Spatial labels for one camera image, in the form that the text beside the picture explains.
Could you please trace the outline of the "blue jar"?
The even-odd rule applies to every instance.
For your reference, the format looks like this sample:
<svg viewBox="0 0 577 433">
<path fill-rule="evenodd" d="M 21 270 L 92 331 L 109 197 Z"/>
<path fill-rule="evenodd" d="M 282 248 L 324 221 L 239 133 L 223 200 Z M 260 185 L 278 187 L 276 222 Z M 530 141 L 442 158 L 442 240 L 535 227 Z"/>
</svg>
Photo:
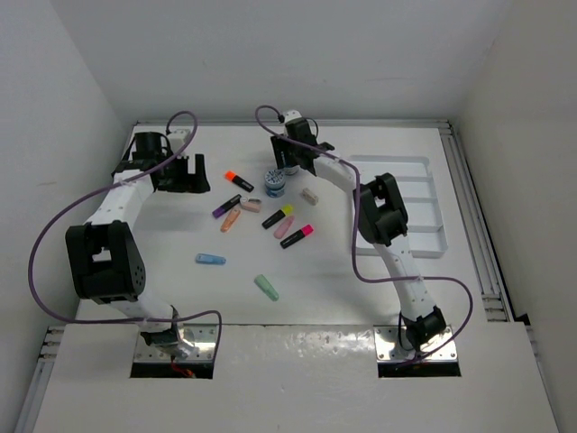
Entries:
<svg viewBox="0 0 577 433">
<path fill-rule="evenodd" d="M 264 174 L 265 193 L 271 198 L 280 198 L 285 193 L 285 173 L 283 170 L 268 170 Z"/>
<path fill-rule="evenodd" d="M 291 167 L 286 167 L 284 169 L 284 172 L 287 176 L 293 176 L 293 175 L 297 174 L 298 171 L 299 171 L 299 167 L 297 165 L 291 166 Z"/>
</svg>

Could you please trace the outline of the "orange cap black highlighter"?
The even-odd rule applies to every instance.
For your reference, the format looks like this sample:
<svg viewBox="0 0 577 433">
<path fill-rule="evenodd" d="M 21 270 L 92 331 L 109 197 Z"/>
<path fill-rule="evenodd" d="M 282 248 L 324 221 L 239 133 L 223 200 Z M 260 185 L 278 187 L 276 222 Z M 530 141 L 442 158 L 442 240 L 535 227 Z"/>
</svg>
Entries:
<svg viewBox="0 0 577 433">
<path fill-rule="evenodd" d="M 242 178 L 241 176 L 239 176 L 238 174 L 236 174 L 235 172 L 229 170 L 224 177 L 232 182 L 234 185 L 238 186 L 239 188 L 243 189 L 244 191 L 247 192 L 252 192 L 254 190 L 254 186 L 248 182 L 247 180 L 245 180 L 244 178 Z"/>
</svg>

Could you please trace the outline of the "purple cap black highlighter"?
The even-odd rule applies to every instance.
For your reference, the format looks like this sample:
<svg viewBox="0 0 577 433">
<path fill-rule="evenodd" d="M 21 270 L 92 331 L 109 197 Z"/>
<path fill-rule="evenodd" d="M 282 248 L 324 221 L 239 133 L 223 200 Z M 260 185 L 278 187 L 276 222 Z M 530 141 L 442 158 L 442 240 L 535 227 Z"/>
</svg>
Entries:
<svg viewBox="0 0 577 433">
<path fill-rule="evenodd" d="M 237 194 L 232 198 L 228 199 L 227 201 L 225 201 L 224 204 L 220 205 L 217 209 L 215 209 L 212 212 L 213 218 L 217 219 L 226 214 L 228 211 L 230 211 L 232 208 L 234 208 L 236 205 L 240 203 L 241 198 L 242 196 L 240 194 Z"/>
</svg>

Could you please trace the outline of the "orange pastel highlighter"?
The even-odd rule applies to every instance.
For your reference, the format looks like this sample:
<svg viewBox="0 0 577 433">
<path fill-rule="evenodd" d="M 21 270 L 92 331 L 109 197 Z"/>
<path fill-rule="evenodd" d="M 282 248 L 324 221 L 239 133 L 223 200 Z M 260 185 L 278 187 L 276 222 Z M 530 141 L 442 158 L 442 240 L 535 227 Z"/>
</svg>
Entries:
<svg viewBox="0 0 577 433">
<path fill-rule="evenodd" d="M 224 222 L 220 226 L 221 233 L 227 233 L 237 221 L 241 211 L 238 208 L 233 208 L 226 216 Z"/>
</svg>

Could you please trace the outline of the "yellow cap black highlighter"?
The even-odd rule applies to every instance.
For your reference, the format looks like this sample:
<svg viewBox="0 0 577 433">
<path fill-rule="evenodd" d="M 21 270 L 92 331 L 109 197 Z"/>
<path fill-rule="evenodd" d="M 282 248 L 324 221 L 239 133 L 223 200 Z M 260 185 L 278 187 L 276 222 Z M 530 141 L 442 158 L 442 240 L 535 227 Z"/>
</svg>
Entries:
<svg viewBox="0 0 577 433">
<path fill-rule="evenodd" d="M 276 225 L 279 221 L 281 221 L 285 217 L 289 217 L 293 214 L 294 208 L 292 205 L 287 204 L 281 207 L 278 211 L 274 214 L 266 218 L 262 223 L 261 226 L 264 229 L 269 229 L 272 226 Z"/>
</svg>

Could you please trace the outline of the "pink pastel highlighter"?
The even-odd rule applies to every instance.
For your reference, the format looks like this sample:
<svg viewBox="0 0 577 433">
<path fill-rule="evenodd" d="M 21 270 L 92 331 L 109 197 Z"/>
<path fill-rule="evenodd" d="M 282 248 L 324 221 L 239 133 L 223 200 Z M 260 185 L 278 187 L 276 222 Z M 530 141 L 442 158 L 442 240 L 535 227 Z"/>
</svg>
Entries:
<svg viewBox="0 0 577 433">
<path fill-rule="evenodd" d="M 281 240 L 285 234 L 287 233 L 287 231 L 290 229 L 290 227 L 292 226 L 293 222 L 295 220 L 295 216 L 294 215 L 290 215 L 290 216 L 286 216 L 282 222 L 280 223 L 280 225 L 276 228 L 276 230 L 274 231 L 273 235 L 276 239 Z"/>
</svg>

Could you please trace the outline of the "blue pastel highlighter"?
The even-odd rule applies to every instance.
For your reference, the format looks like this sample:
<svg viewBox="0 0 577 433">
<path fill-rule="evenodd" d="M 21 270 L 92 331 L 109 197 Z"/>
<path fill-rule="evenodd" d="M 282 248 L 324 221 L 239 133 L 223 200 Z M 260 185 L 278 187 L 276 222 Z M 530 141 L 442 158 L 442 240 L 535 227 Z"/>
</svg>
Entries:
<svg viewBox="0 0 577 433">
<path fill-rule="evenodd" d="M 219 255 L 198 253 L 195 257 L 195 262 L 199 264 L 208 264 L 208 265 L 225 265 L 226 259 L 223 256 Z"/>
</svg>

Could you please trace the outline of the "pink cap black highlighter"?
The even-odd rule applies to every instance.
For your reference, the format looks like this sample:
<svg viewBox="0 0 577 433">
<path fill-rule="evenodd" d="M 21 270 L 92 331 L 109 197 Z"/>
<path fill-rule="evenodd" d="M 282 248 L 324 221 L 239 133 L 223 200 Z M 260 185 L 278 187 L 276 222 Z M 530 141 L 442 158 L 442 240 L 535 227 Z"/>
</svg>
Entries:
<svg viewBox="0 0 577 433">
<path fill-rule="evenodd" d="M 299 242 L 300 240 L 306 238 L 307 236 L 311 235 L 314 232 L 314 227 L 311 225 L 306 225 L 292 233 L 291 235 L 287 236 L 283 239 L 279 244 L 282 249 L 287 249 L 291 245 Z"/>
</svg>

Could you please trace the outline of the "green pastel highlighter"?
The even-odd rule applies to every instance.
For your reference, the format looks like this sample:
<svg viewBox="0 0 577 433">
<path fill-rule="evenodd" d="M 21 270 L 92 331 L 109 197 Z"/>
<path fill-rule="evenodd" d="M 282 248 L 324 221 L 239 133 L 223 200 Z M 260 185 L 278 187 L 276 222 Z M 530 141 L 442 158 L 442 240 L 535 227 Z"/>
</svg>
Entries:
<svg viewBox="0 0 577 433">
<path fill-rule="evenodd" d="M 254 283 L 271 301 L 279 300 L 278 292 L 264 275 L 257 275 L 254 279 Z"/>
</svg>

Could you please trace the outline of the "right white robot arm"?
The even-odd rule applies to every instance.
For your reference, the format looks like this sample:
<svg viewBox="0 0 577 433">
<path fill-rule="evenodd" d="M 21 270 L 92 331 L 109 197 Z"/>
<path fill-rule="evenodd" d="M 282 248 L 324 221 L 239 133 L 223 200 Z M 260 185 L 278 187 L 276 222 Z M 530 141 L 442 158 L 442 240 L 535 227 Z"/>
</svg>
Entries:
<svg viewBox="0 0 577 433">
<path fill-rule="evenodd" d="M 319 143 L 308 120 L 292 110 L 278 116 L 284 133 L 271 137 L 281 168 L 298 166 L 331 182 L 353 201 L 353 236 L 361 236 L 381 257 L 392 279 L 406 327 L 406 340 L 417 351 L 444 332 L 446 322 L 429 293 L 408 241 L 408 212 L 396 179 L 381 174 L 367 184 L 352 163 L 329 143 Z"/>
</svg>

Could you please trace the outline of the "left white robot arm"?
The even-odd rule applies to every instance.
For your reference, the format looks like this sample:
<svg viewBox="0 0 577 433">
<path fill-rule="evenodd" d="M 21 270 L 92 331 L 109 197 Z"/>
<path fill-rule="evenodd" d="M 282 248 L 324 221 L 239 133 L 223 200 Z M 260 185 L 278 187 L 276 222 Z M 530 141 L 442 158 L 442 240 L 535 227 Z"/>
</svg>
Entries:
<svg viewBox="0 0 577 433">
<path fill-rule="evenodd" d="M 175 156 L 167 135 L 137 133 L 113 172 L 115 188 L 81 226 L 65 234 L 75 291 L 140 321 L 144 342 L 177 358 L 196 348 L 175 307 L 146 287 L 146 270 L 133 226 L 156 191 L 202 194 L 210 190 L 205 157 Z"/>
</svg>

